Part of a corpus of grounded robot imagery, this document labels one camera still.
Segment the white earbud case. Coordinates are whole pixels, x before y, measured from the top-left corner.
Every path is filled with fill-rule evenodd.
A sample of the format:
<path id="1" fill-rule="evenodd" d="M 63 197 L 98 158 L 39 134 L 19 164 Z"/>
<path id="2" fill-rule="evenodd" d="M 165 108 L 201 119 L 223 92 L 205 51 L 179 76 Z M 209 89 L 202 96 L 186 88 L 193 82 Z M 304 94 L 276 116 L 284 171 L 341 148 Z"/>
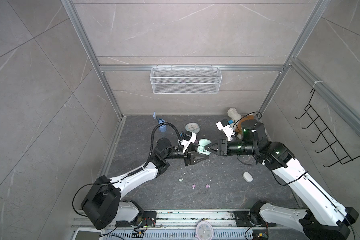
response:
<path id="1" fill-rule="evenodd" d="M 243 173 L 243 178 L 247 183 L 251 183 L 253 181 L 252 175 L 248 172 Z"/>

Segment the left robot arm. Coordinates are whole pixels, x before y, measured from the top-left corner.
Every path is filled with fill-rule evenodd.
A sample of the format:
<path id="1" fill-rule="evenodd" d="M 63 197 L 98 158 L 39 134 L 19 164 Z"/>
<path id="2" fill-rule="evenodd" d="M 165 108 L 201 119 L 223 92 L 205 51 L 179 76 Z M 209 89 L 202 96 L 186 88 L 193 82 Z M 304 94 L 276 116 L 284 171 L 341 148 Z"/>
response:
<path id="1" fill-rule="evenodd" d="M 162 126 L 172 128 L 178 138 L 178 145 L 172 146 L 167 138 L 154 141 L 156 130 Z M 134 201 L 124 202 L 123 197 L 140 185 L 154 180 L 169 168 L 168 159 L 183 160 L 185 166 L 195 165 L 207 160 L 208 155 L 197 151 L 197 135 L 186 131 L 180 133 L 171 123 L 160 123 L 153 128 L 149 156 L 145 163 L 136 169 L 117 177 L 100 176 L 92 184 L 81 203 L 83 217 L 88 218 L 96 230 L 102 230 L 112 221 L 127 222 L 139 226 L 144 218 L 144 210 Z"/>

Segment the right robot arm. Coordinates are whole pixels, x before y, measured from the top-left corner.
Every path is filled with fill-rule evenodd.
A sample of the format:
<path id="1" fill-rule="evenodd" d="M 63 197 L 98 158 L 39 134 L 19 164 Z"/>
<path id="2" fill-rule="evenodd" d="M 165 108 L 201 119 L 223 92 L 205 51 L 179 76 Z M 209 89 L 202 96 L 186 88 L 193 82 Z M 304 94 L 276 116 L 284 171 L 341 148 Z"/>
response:
<path id="1" fill-rule="evenodd" d="M 240 140 L 233 139 L 235 132 L 226 120 L 217 126 L 227 138 L 206 145 L 206 151 L 218 156 L 253 156 L 275 180 L 283 180 L 281 186 L 290 187 L 306 205 L 304 209 L 289 209 L 258 201 L 248 213 L 254 226 L 274 223 L 302 232 L 310 240 L 346 240 L 349 235 L 356 235 L 353 224 L 359 213 L 324 190 L 284 144 L 269 141 L 263 123 L 256 119 L 243 121 Z"/>

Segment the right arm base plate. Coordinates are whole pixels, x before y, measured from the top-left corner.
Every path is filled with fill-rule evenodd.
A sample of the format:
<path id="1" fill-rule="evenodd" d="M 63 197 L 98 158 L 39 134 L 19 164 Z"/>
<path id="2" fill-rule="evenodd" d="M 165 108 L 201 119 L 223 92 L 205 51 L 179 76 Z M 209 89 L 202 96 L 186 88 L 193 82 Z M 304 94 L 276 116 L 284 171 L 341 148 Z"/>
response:
<path id="1" fill-rule="evenodd" d="M 234 211 L 232 218 L 236 222 L 237 227 L 276 227 L 275 223 L 266 223 L 259 214 L 251 213 L 250 211 Z"/>

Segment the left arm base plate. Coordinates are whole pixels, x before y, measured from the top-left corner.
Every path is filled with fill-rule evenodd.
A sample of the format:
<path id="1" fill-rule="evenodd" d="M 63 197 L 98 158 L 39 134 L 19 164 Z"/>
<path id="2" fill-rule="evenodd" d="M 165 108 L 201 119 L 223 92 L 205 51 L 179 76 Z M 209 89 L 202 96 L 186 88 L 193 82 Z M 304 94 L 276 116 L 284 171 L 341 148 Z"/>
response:
<path id="1" fill-rule="evenodd" d="M 131 222 L 117 221 L 115 226 L 118 228 L 145 228 L 146 226 L 153 227 L 156 224 L 156 218 L 156 211 L 145 211 L 142 214 L 138 214 L 138 216 Z"/>

